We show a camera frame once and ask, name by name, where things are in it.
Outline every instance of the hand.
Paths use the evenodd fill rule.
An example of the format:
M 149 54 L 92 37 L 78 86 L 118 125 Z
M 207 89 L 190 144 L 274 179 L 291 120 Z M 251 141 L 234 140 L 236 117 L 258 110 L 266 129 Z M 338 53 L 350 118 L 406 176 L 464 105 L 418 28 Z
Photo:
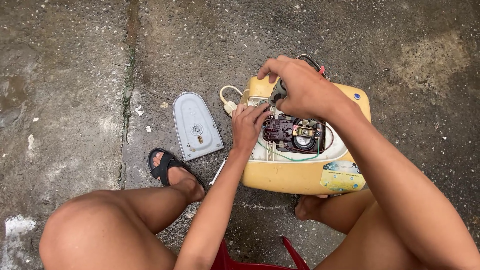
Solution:
M 253 147 L 257 143 L 258 135 L 262 130 L 265 119 L 272 114 L 266 111 L 268 103 L 262 104 L 257 108 L 239 104 L 237 109 L 232 112 L 233 127 L 233 148 L 240 153 L 250 156 Z
M 302 119 L 321 118 L 329 121 L 355 104 L 338 87 L 327 81 L 307 62 L 279 56 L 269 59 L 258 72 L 258 79 L 270 74 L 274 83 L 280 76 L 287 87 L 287 97 L 277 101 L 282 112 Z

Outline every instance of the wet concrete ground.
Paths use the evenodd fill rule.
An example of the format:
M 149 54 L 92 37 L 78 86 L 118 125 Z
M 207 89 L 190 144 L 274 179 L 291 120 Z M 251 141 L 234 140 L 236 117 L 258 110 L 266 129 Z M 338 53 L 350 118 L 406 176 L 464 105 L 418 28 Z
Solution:
M 243 90 L 279 54 L 311 54 L 332 81 L 363 89 L 373 124 L 445 193 L 479 246 L 479 4 L 2 3 L 1 268 L 42 268 L 43 225 L 68 199 L 159 186 L 146 155 L 163 147 L 181 156 L 171 106 L 183 91 L 203 97 L 226 146 L 189 162 L 211 179 L 231 147 L 218 90 Z M 282 235 L 311 267 L 332 252 L 344 236 L 296 220 L 297 200 L 240 186 L 226 235 L 232 257 L 293 265 Z M 197 206 L 161 233 L 167 246 L 178 250 Z

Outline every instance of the crack in concrete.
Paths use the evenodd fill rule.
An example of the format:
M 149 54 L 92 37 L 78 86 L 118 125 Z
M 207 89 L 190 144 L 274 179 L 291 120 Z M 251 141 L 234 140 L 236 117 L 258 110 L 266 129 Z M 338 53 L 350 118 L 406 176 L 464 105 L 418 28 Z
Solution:
M 119 189 L 125 189 L 126 181 L 126 171 L 127 171 L 127 162 L 123 160 L 125 148 L 123 145 L 127 142 L 128 139 L 128 127 L 130 123 L 130 117 L 132 111 L 130 110 L 130 99 L 132 98 L 132 92 L 135 89 L 135 83 L 133 79 L 134 69 L 135 69 L 135 51 L 137 46 L 137 32 L 140 26 L 140 21 L 138 19 L 138 12 L 140 8 L 139 0 L 131 0 L 127 7 L 127 38 L 125 43 L 128 45 L 128 58 L 129 63 L 125 71 L 125 89 L 123 91 L 123 129 L 122 129 L 122 140 L 121 140 L 121 152 L 122 160 L 120 162 L 119 176 L 118 176 L 118 185 Z

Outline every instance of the black sandal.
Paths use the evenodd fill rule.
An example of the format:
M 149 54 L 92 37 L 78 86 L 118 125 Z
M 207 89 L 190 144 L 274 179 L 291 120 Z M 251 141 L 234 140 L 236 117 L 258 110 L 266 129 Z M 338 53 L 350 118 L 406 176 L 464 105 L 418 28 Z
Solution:
M 160 165 L 155 167 L 153 165 L 153 158 L 156 157 L 158 153 L 164 153 L 162 156 L 162 159 L 160 160 Z M 172 167 L 182 167 L 186 169 L 189 173 L 191 173 L 195 178 L 197 179 L 197 182 L 204 188 L 204 191 L 206 191 L 205 184 L 200 181 L 198 176 L 192 172 L 190 167 L 185 164 L 184 162 L 179 161 L 173 154 L 170 152 L 160 149 L 160 148 L 155 148 L 152 151 L 150 151 L 150 154 L 148 154 L 148 168 L 150 169 L 150 173 L 155 179 L 158 179 L 160 177 L 160 182 L 164 186 L 170 186 L 170 183 L 168 182 L 168 176 L 167 176 L 167 171 L 168 169 Z

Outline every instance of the black cable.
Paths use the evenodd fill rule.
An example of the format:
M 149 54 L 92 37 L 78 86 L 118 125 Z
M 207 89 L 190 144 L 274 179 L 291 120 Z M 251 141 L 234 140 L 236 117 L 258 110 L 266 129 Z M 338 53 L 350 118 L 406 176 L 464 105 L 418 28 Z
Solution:
M 315 69 L 320 72 L 320 70 L 322 69 L 322 67 L 317 63 L 317 61 L 315 61 L 315 59 L 313 59 L 310 55 L 308 54 L 301 54 L 299 56 L 297 56 L 297 59 L 302 59 L 302 58 L 306 58 L 308 59 L 314 66 L 315 66 Z

